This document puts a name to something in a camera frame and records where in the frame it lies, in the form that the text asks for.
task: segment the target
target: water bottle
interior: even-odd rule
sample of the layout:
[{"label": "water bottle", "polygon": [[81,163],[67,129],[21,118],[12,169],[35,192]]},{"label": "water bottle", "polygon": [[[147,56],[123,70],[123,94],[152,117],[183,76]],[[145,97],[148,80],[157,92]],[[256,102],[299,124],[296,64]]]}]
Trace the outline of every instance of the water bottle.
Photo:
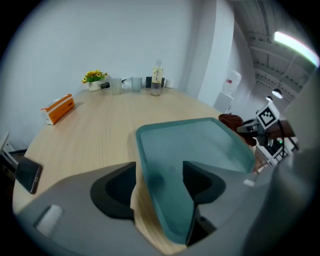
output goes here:
[{"label": "water bottle", "polygon": [[161,93],[161,82],[164,75],[164,69],[162,68],[161,59],[156,60],[155,67],[152,71],[151,81],[151,95],[159,96]]},{"label": "water bottle", "polygon": [[239,74],[237,71],[233,69],[230,70],[227,79],[223,83],[222,92],[226,95],[233,97],[240,82],[241,74]]}]

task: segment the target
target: tissue box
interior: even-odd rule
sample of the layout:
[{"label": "tissue box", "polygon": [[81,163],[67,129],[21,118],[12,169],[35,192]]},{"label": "tissue box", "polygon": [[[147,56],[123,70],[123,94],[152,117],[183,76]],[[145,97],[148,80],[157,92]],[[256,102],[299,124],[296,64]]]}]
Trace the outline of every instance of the tissue box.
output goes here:
[{"label": "tissue box", "polygon": [[65,113],[75,106],[74,99],[71,94],[65,94],[55,99],[50,104],[40,109],[41,115],[45,122],[54,125]]}]

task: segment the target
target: teal plastic tray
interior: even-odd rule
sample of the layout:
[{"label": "teal plastic tray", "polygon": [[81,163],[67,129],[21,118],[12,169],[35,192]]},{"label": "teal plastic tray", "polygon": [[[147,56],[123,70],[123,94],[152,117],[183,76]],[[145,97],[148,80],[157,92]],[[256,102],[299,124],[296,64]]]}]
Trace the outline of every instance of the teal plastic tray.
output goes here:
[{"label": "teal plastic tray", "polygon": [[183,183],[183,161],[251,173],[255,157],[249,147],[214,118],[155,123],[136,131],[141,167],[164,234],[185,244],[194,202]]}]

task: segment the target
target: wooden table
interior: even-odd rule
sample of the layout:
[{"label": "wooden table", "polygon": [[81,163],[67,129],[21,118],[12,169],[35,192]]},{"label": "wooden table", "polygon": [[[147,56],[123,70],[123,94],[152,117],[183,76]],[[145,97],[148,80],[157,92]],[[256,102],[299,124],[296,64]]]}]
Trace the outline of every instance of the wooden table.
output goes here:
[{"label": "wooden table", "polygon": [[136,186],[131,197],[136,227],[164,254],[186,249],[185,245],[168,240],[160,226],[143,180],[135,134],[143,125],[218,118],[220,113],[175,89],[164,89],[159,97],[151,96],[149,89],[122,91],[120,95],[105,89],[85,90],[75,95],[74,101],[75,107],[55,125],[45,125],[25,153],[41,164],[43,171],[34,195],[15,182],[14,213],[66,177],[136,162]]}]

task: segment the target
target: white column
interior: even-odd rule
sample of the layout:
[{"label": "white column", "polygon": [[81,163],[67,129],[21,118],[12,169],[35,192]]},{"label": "white column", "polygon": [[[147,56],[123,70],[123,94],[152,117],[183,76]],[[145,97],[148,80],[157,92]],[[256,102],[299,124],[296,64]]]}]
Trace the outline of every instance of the white column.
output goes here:
[{"label": "white column", "polygon": [[213,106],[225,80],[234,32],[226,0],[203,0],[186,93]]}]

